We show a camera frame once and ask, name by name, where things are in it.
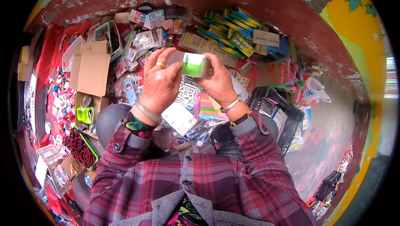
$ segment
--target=green plastic tray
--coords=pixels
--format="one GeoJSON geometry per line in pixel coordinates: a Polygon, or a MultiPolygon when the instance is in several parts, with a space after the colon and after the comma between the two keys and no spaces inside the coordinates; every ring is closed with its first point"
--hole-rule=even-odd
{"type": "Polygon", "coordinates": [[[90,151],[94,154],[94,156],[96,157],[96,160],[93,162],[93,166],[86,168],[87,170],[92,170],[94,165],[97,163],[97,161],[99,160],[99,156],[100,154],[98,153],[98,151],[96,150],[96,148],[93,146],[93,144],[90,142],[89,138],[87,137],[86,134],[84,133],[80,133],[80,136],[82,137],[83,141],[85,141],[86,145],[89,147],[90,151]]]}

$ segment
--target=painted leaf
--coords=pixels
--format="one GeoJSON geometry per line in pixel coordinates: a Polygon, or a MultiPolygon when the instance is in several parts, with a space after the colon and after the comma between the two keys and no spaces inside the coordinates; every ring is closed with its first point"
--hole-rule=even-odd
{"type": "Polygon", "coordinates": [[[366,14],[372,14],[374,18],[376,17],[376,10],[373,6],[373,4],[365,4],[365,7],[367,8],[367,11],[365,12],[366,14]]]}
{"type": "Polygon", "coordinates": [[[143,122],[129,122],[126,124],[127,128],[131,130],[140,130],[144,127],[143,122]]]}
{"type": "Polygon", "coordinates": [[[360,6],[361,8],[363,7],[363,3],[361,2],[361,0],[345,0],[345,2],[346,1],[349,2],[349,12],[356,10],[358,6],[360,6]]]}

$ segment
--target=shirt cuff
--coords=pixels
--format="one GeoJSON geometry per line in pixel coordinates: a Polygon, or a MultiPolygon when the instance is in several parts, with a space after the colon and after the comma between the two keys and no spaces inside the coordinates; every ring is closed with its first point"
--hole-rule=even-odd
{"type": "Polygon", "coordinates": [[[114,138],[115,143],[118,143],[120,145],[118,150],[114,149],[116,153],[121,153],[124,149],[125,144],[135,149],[144,150],[149,146],[150,143],[150,139],[144,139],[138,137],[135,134],[132,134],[132,132],[122,124],[122,121],[120,121],[117,124],[117,129],[115,134],[124,135],[123,138],[118,138],[118,139],[114,138]]]}
{"type": "Polygon", "coordinates": [[[264,135],[268,135],[269,131],[267,126],[264,123],[263,117],[261,114],[253,110],[250,114],[250,117],[240,124],[231,127],[231,131],[235,137],[242,136],[246,133],[251,132],[253,129],[258,128],[260,132],[264,135]]]}

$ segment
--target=red plaid shirt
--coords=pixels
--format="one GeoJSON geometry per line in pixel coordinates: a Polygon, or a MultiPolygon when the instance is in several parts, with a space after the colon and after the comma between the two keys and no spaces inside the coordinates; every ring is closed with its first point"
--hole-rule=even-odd
{"type": "MultiPolygon", "coordinates": [[[[191,193],[211,200],[214,210],[275,225],[315,225],[261,115],[253,112],[251,116],[251,126],[247,123],[246,129],[241,128],[246,126],[241,123],[234,127],[245,131],[235,137],[240,162],[226,156],[191,153],[191,193]]],[[[83,225],[108,225],[150,212],[153,200],[183,188],[182,153],[142,161],[144,150],[125,143],[130,134],[120,126],[98,162],[83,225]]]]}

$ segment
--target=pile of merchandise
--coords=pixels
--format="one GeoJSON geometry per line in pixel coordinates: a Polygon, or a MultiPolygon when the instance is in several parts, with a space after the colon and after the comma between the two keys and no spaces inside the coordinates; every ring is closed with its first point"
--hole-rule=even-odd
{"type": "MultiPolygon", "coordinates": [[[[204,17],[193,16],[186,8],[176,5],[150,9],[140,6],[137,10],[100,17],[93,20],[93,26],[85,34],[63,36],[60,51],[64,39],[68,40],[69,47],[64,48],[57,78],[49,77],[48,94],[54,96],[54,102],[48,108],[53,114],[53,123],[46,126],[48,134],[52,132],[50,142],[64,159],[73,156],[84,167],[93,168],[101,157],[90,142],[90,139],[97,140],[98,113],[109,104],[133,105],[141,97],[146,60],[162,47],[178,48],[167,66],[184,62],[179,94],[163,112],[164,120],[156,128],[171,131],[171,137],[161,144],[165,150],[185,143],[194,149],[203,147],[210,143],[215,126],[229,120],[221,113],[221,106],[193,81],[211,68],[201,55],[205,52],[217,55],[226,66],[234,89],[243,101],[248,100],[248,90],[271,86],[293,109],[303,107],[308,90],[304,82],[310,75],[298,65],[290,38],[270,32],[238,6],[225,9],[222,14],[207,12],[204,17]],[[83,69],[82,62],[90,54],[96,54],[96,63],[103,64],[103,73],[90,73],[93,65],[83,69]],[[85,81],[92,81],[88,84],[90,88],[82,87],[85,81]]],[[[282,132],[288,116],[277,101],[265,98],[259,111],[279,121],[279,132],[282,132]]],[[[65,173],[56,169],[60,180],[66,179],[65,173]]]]}
{"type": "Polygon", "coordinates": [[[353,158],[352,144],[348,143],[342,161],[337,168],[337,172],[341,173],[342,175],[340,176],[335,186],[335,189],[331,193],[329,193],[328,196],[323,201],[317,201],[317,203],[311,206],[311,212],[313,213],[316,220],[321,219],[328,211],[328,208],[332,205],[332,202],[336,196],[338,185],[344,182],[343,177],[344,174],[346,173],[348,165],[351,163],[352,158],[353,158]]]}

